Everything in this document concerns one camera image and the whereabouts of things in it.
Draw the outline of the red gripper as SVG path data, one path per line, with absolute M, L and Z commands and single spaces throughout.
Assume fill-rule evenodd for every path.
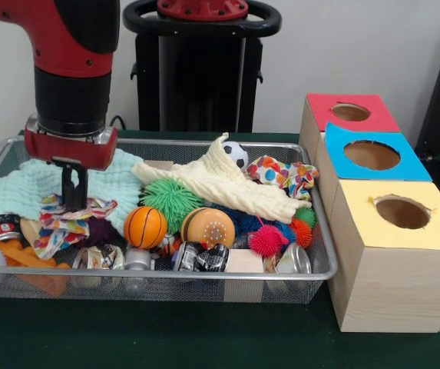
M 117 129 L 105 127 L 96 135 L 63 137 L 44 130 L 38 115 L 29 116 L 24 130 L 25 148 L 29 155 L 43 161 L 80 165 L 77 168 L 78 185 L 71 179 L 73 169 L 65 165 L 61 173 L 61 195 L 68 210 L 87 207 L 88 170 L 105 170 L 114 157 L 117 147 Z

